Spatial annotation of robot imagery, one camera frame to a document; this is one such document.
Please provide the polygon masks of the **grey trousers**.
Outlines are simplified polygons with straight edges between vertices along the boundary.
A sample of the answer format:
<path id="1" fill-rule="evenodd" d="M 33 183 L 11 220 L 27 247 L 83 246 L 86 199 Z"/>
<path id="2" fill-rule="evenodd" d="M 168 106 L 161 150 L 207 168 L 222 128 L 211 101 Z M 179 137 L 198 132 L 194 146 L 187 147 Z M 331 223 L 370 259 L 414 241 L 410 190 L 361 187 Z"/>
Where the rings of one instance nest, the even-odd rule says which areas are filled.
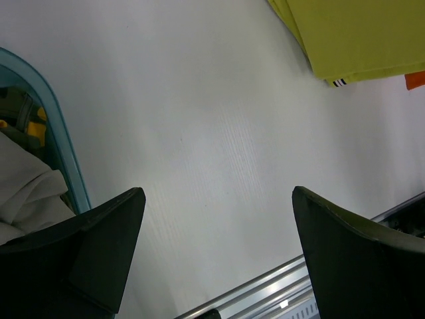
<path id="1" fill-rule="evenodd" d="M 75 216 L 63 175 L 1 134 L 1 244 Z"/>

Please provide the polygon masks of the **camouflage trousers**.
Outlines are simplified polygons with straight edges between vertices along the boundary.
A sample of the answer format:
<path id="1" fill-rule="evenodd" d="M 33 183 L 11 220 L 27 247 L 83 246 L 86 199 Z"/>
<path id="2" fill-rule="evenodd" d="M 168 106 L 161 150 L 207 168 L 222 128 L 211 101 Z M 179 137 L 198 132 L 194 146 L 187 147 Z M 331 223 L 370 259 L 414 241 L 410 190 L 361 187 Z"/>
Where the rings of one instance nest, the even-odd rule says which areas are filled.
<path id="1" fill-rule="evenodd" d="M 1 134 L 46 163 L 46 130 L 47 116 L 42 105 L 18 87 L 1 88 Z M 60 198 L 72 210 L 66 193 Z"/>

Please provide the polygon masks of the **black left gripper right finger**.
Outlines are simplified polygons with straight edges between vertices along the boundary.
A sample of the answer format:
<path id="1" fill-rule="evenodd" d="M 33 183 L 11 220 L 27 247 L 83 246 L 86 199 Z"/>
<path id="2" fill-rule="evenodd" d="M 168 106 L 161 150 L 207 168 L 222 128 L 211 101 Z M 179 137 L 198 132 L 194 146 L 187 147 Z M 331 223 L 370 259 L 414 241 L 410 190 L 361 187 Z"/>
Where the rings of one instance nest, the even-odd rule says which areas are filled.
<path id="1" fill-rule="evenodd" d="M 297 186 L 292 205 L 322 318 L 424 317 L 424 196 L 367 219 Z"/>

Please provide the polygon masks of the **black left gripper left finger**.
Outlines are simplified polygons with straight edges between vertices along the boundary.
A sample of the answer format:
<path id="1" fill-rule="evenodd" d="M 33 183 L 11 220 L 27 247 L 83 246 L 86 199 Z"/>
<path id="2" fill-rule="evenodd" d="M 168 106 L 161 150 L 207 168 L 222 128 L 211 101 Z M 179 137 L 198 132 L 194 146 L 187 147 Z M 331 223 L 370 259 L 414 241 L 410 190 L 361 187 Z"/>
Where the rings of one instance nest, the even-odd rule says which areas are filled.
<path id="1" fill-rule="evenodd" d="M 145 209 L 134 187 L 1 246 L 2 318 L 113 318 Z"/>

